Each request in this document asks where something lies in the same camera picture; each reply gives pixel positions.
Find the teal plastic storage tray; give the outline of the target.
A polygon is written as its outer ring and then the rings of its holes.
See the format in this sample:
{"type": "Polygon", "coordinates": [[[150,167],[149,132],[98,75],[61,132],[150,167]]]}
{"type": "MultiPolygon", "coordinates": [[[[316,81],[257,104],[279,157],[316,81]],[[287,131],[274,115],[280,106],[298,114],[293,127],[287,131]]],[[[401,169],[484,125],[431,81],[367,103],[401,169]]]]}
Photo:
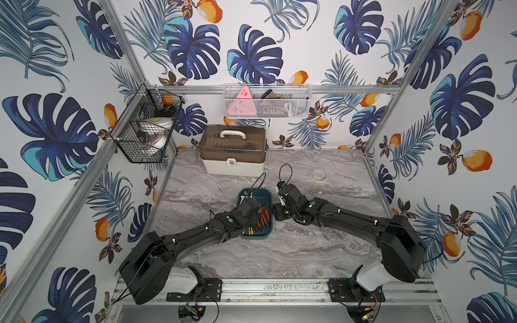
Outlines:
{"type": "Polygon", "coordinates": [[[260,208],[243,230],[241,237],[247,240],[266,239],[273,229],[272,194],[265,188],[258,188],[256,191],[252,188],[245,188],[238,193],[237,205],[240,205],[247,197],[256,200],[260,204],[260,208]]]}

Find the orange long nose pliers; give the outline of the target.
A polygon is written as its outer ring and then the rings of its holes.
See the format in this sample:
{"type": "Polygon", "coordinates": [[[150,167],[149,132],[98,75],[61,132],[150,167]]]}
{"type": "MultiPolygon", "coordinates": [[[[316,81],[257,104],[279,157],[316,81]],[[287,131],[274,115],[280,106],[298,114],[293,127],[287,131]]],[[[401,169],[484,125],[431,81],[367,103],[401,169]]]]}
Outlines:
{"type": "Polygon", "coordinates": [[[271,227],[269,210],[265,207],[258,210],[257,227],[260,230],[265,230],[266,228],[271,227]]]}

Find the yellow black combination pliers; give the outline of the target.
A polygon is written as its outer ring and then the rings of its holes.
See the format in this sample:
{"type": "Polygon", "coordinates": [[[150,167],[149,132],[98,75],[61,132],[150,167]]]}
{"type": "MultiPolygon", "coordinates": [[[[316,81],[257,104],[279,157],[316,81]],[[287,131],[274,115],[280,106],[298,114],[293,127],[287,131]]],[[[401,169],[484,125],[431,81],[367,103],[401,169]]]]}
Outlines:
{"type": "Polygon", "coordinates": [[[255,230],[252,227],[247,227],[242,231],[243,236],[254,236],[255,230]]]}

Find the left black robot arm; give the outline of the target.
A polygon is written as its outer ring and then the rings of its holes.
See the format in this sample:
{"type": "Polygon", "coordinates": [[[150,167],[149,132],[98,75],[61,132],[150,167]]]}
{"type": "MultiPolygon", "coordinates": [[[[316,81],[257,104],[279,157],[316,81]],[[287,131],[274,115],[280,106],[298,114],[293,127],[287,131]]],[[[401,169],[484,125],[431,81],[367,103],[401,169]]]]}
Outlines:
{"type": "Polygon", "coordinates": [[[144,235],[118,271],[137,305],[155,298],[165,287],[176,261],[213,244],[223,244],[256,222],[261,204],[246,198],[231,211],[214,215],[207,223],[177,234],[144,235]]]}

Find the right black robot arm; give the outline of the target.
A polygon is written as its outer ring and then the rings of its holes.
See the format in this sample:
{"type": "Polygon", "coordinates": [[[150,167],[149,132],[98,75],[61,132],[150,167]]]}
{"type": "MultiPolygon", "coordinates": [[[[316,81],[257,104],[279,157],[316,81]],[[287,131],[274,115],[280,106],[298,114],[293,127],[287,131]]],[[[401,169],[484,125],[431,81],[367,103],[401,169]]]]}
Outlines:
{"type": "Polygon", "coordinates": [[[370,265],[359,266],[351,287],[372,292],[389,281],[413,283],[419,276],[427,246],[409,220],[374,217],[339,207],[325,199],[308,199],[294,184],[277,183],[280,202],[273,214],[279,222],[293,219],[303,226],[326,227],[344,231],[370,242],[381,251],[382,258],[370,265]]]}

